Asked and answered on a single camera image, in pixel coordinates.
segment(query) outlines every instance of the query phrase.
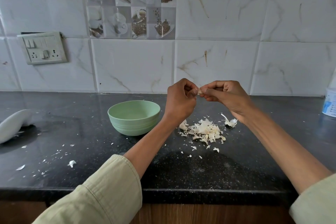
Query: sleeve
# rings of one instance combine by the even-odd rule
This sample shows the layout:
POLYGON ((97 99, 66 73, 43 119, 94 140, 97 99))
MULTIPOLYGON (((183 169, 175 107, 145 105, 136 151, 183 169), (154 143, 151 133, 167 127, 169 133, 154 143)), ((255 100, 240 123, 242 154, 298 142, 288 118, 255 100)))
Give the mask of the sleeve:
POLYGON ((296 224, 336 223, 336 174, 306 189, 290 208, 296 224))
POLYGON ((142 206, 132 163, 113 155, 82 185, 45 210, 33 224, 128 224, 142 206))

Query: ceramic bowl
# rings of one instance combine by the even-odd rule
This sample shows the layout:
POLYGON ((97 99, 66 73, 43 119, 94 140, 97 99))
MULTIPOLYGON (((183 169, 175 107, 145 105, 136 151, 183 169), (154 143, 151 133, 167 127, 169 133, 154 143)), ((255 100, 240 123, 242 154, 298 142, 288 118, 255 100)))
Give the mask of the ceramic bowl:
POLYGON ((126 136, 143 135, 155 127, 160 106, 145 100, 118 103, 107 111, 112 126, 126 136))

